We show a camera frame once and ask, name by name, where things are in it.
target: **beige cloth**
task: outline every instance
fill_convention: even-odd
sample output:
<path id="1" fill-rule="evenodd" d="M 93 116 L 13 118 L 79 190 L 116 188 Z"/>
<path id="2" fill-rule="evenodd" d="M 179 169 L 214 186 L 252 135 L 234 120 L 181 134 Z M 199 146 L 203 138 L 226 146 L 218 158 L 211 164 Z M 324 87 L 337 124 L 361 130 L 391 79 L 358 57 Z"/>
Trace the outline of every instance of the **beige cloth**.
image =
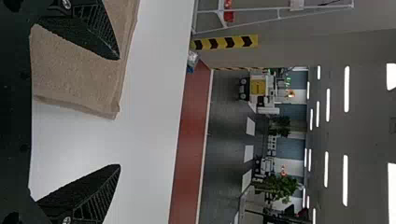
<path id="1" fill-rule="evenodd" d="M 104 0 L 104 4 L 119 44 L 120 60 L 101 58 L 35 25 L 30 46 L 37 100 L 107 119 L 114 119 L 120 112 L 139 0 Z"/>

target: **yellow and black warning stripe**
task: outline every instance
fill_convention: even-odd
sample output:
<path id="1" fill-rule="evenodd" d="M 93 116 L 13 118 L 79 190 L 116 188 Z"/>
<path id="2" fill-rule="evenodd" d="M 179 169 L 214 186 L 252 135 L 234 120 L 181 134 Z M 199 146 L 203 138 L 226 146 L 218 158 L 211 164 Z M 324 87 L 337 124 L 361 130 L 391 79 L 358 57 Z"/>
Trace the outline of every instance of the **yellow and black warning stripe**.
<path id="1" fill-rule="evenodd" d="M 195 39 L 192 40 L 190 44 L 192 50 L 243 49 L 257 48 L 258 46 L 258 35 L 235 35 L 228 37 Z"/>
<path id="2" fill-rule="evenodd" d="M 222 67 L 214 68 L 215 71 L 242 71 L 242 70 L 266 70 L 265 67 Z"/>

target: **desk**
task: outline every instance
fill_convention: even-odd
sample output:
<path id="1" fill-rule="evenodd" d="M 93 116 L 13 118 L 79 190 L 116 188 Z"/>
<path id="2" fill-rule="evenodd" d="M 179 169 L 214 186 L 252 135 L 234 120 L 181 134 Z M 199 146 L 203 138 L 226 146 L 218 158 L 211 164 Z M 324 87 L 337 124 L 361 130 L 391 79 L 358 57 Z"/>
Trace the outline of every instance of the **desk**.
<path id="1" fill-rule="evenodd" d="M 141 1 L 115 121 L 34 103 L 35 199 L 120 163 L 105 223 L 168 223 L 192 8 L 193 0 Z"/>

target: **red floor stripe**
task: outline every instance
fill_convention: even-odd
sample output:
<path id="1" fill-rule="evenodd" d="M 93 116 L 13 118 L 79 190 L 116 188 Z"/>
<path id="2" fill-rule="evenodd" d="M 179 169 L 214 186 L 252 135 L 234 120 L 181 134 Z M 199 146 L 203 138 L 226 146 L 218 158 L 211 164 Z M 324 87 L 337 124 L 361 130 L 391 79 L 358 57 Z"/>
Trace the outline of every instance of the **red floor stripe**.
<path id="1" fill-rule="evenodd" d="M 170 224 L 195 224 L 209 88 L 210 69 L 199 62 L 184 85 Z"/>

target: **potted plant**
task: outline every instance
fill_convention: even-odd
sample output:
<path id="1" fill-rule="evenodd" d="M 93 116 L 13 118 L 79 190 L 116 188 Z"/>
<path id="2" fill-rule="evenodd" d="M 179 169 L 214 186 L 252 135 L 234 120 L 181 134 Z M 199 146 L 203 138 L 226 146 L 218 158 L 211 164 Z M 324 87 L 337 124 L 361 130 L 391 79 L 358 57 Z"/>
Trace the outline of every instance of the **potted plant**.
<path id="1" fill-rule="evenodd" d="M 288 137 L 290 134 L 290 117 L 276 116 L 271 118 L 269 135 Z"/>
<path id="2" fill-rule="evenodd" d="M 262 183 L 253 183 L 256 191 L 268 192 L 273 195 L 272 202 L 282 200 L 282 203 L 290 203 L 290 196 L 297 190 L 299 184 L 296 179 L 288 176 L 271 175 Z"/>

